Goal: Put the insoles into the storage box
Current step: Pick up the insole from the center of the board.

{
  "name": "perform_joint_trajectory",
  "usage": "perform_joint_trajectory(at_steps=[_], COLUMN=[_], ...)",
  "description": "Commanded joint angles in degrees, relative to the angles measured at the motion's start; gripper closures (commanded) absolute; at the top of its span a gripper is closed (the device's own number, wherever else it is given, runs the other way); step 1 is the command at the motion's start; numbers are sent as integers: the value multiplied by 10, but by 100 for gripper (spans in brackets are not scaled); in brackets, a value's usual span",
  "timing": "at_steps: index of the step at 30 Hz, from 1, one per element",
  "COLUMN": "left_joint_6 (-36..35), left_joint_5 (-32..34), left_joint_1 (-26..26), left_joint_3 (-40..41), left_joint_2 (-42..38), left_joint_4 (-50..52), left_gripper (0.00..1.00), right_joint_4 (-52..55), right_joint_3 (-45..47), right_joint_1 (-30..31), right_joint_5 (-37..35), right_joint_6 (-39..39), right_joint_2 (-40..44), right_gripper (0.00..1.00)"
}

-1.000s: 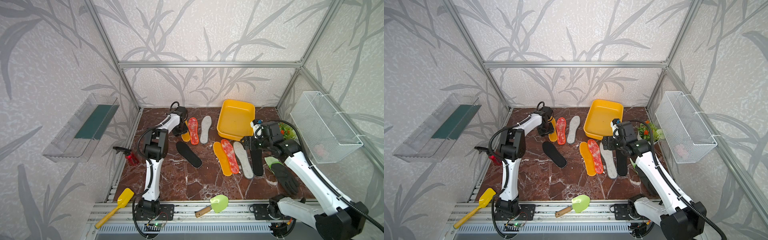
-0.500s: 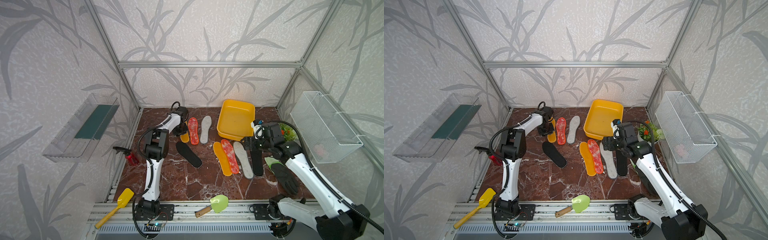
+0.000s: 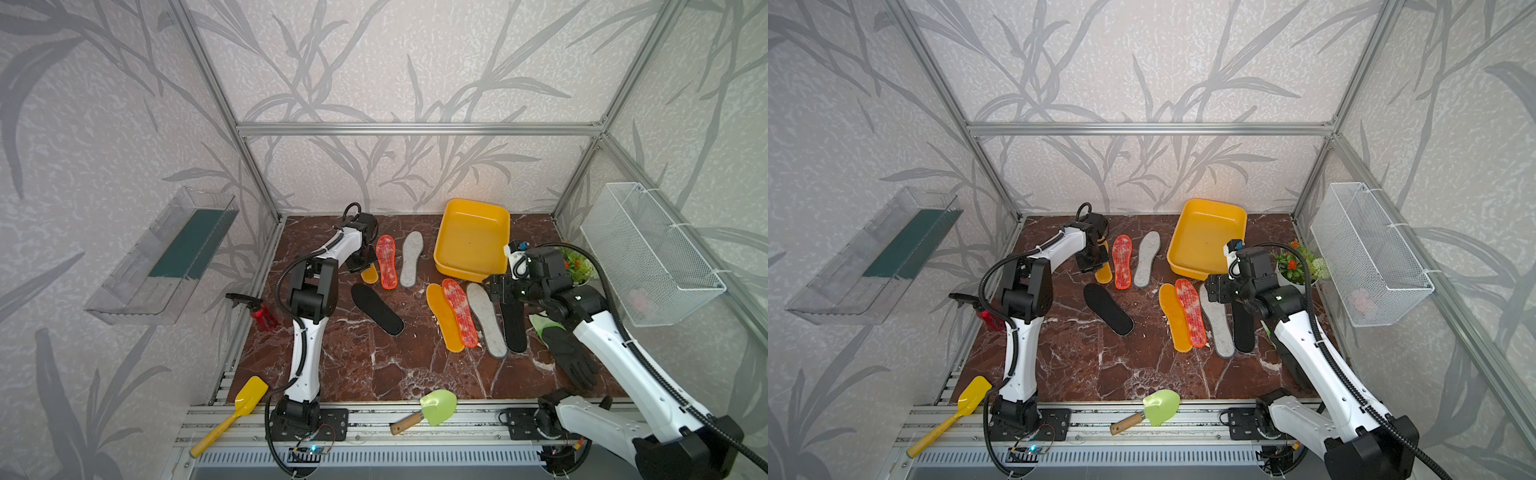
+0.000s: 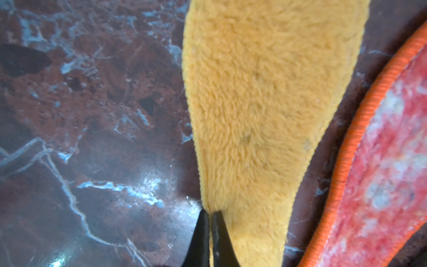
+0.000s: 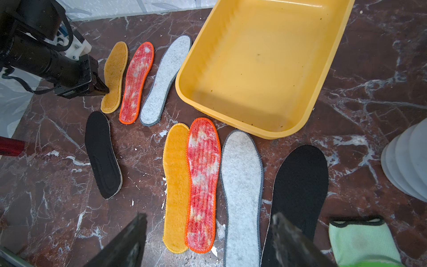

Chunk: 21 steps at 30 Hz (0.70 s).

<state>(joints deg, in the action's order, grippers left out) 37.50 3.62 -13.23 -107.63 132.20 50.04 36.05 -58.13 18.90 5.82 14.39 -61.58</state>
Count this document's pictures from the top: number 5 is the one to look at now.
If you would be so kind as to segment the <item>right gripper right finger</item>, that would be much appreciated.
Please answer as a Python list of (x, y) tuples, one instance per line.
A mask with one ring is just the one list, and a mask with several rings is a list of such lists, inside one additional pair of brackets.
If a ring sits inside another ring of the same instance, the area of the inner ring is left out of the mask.
[(282, 213), (272, 217), (275, 258), (280, 267), (335, 267), (302, 231)]

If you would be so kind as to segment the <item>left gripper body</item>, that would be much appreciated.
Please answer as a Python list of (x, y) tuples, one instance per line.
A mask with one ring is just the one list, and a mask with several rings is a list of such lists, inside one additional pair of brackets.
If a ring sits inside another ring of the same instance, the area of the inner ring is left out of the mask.
[(61, 71), (53, 92), (60, 97), (73, 99), (84, 96), (104, 96), (110, 92), (99, 77), (99, 63), (90, 55), (70, 61)]

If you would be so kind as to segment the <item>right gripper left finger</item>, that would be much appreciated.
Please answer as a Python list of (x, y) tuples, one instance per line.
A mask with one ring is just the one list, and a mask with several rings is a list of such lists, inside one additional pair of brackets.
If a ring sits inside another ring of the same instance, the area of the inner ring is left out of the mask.
[(93, 259), (87, 267), (140, 267), (147, 230), (147, 215), (137, 216)]

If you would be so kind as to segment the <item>yellow insole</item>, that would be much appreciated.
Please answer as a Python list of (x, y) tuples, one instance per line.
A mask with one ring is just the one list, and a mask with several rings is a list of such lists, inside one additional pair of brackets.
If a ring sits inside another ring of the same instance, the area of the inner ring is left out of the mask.
[(123, 74), (128, 61), (128, 47), (123, 41), (115, 44), (104, 66), (105, 84), (110, 92), (101, 101), (103, 113), (113, 113), (121, 103)]
[(163, 170), (167, 184), (163, 242), (168, 250), (175, 254), (188, 250), (185, 244), (190, 194), (186, 162), (188, 135), (188, 126), (183, 123), (173, 125), (163, 150)]

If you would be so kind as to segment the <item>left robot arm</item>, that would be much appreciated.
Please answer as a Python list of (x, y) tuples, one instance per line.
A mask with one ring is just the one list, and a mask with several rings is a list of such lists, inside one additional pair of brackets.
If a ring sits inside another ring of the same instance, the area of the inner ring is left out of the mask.
[[(106, 95), (98, 62), (89, 55), (92, 46), (73, 30), (65, 9), (57, 1), (1, 1), (1, 72), (28, 92), (53, 91), (72, 99)], [(53, 84), (34, 90), (13, 72), (22, 70)]]

